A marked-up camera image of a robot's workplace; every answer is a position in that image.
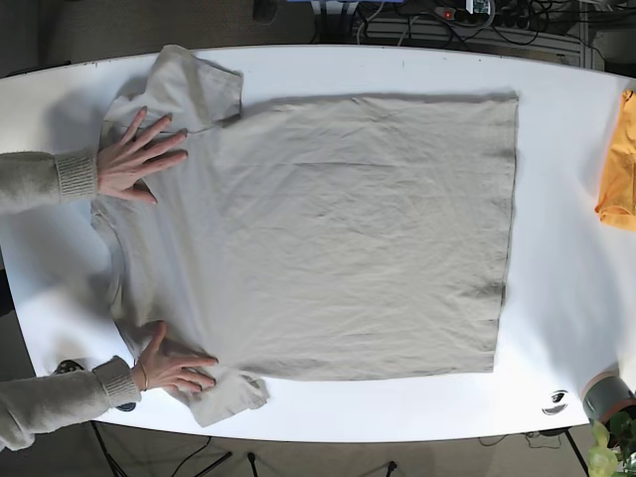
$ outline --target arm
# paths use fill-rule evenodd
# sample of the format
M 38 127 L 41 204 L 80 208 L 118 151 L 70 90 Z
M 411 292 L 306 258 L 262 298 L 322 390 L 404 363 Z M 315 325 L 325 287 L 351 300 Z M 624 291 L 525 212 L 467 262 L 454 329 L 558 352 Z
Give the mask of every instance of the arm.
M 215 380 L 189 368 L 213 366 L 215 358 L 165 356 L 160 353 L 167 325 L 160 322 L 139 362 L 130 370 L 121 358 L 91 371 L 0 383 L 0 451 L 23 449 L 35 434 L 95 419 L 111 407 L 141 400 L 154 388 L 193 393 Z
M 91 199 L 96 193 L 97 166 L 89 150 L 58 156 L 44 152 L 0 155 L 0 212 Z
M 0 383 L 0 450 L 23 449 L 35 434 L 95 419 L 141 400 L 130 368 L 113 358 L 91 371 Z
M 141 109 L 118 142 L 99 151 L 88 149 L 52 155 L 45 152 L 0 154 L 0 214 L 105 194 L 125 200 L 156 204 L 148 191 L 135 183 L 185 160 L 185 151 L 166 154 L 186 139 L 182 131 L 150 144 L 170 126 L 164 116 L 135 137 L 146 117 Z

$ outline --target yellow cloth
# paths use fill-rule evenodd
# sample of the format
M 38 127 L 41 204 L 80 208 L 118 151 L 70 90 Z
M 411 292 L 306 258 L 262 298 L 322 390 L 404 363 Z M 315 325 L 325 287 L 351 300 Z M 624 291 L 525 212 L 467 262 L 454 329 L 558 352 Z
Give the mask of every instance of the yellow cloth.
M 596 213 L 600 221 L 625 231 L 636 231 L 634 162 L 636 161 L 636 96 L 623 92 L 618 124 L 609 146 L 600 184 Z

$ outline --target gray sweater sleeve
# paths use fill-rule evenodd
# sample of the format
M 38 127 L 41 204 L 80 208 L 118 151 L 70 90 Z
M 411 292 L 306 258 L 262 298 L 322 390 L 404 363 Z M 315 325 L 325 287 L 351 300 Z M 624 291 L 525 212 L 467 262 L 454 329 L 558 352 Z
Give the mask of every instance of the gray sweater sleeve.
M 140 400 L 130 368 L 116 357 L 92 372 L 0 383 L 0 450 L 29 447 L 35 434 L 94 419 L 111 407 Z
M 71 154 L 0 154 L 0 213 L 90 199 L 97 192 L 97 167 L 89 149 Z

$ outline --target floor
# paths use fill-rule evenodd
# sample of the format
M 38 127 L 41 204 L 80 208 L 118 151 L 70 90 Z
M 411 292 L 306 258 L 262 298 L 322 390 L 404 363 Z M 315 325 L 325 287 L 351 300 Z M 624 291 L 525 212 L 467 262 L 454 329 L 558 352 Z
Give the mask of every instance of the floor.
M 190 49 L 262 44 L 306 44 L 313 14 L 303 3 L 282 4 L 268 26 L 251 21 L 251 0 L 0 0 L 0 76 L 21 68 L 157 52 L 176 43 Z M 38 48 L 33 35 L 40 25 Z M 636 60 L 629 37 L 605 37 L 598 45 L 613 60 Z M 33 376 L 15 314 L 0 317 L 0 381 Z M 179 462 L 206 442 L 202 436 L 101 426 L 109 451 L 130 476 L 169 477 Z M 572 430 L 583 454 L 587 426 Z M 234 455 L 211 476 L 250 476 L 245 455 L 257 455 L 261 477 L 384 477 L 394 460 L 400 477 L 584 475 L 562 437 L 500 438 L 399 444 L 309 444 L 213 439 L 178 476 L 195 475 L 223 451 Z M 43 435 L 20 452 L 0 453 L 3 477 L 107 477 L 110 474 L 88 424 Z

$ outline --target green leaf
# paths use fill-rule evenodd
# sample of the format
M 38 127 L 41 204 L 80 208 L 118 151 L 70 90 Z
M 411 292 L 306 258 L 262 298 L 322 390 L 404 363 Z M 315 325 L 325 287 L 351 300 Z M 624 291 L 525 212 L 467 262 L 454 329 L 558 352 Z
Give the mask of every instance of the green leaf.
M 607 445 L 590 448 L 587 457 L 591 477 L 610 477 L 616 472 L 618 459 L 616 454 L 607 448 Z
M 624 410 L 616 412 L 609 419 L 609 430 L 616 438 L 620 438 L 627 433 L 628 430 L 631 430 L 631 428 L 632 418 Z
M 607 447 L 609 443 L 609 432 L 607 428 L 597 420 L 592 424 L 592 435 L 598 447 Z

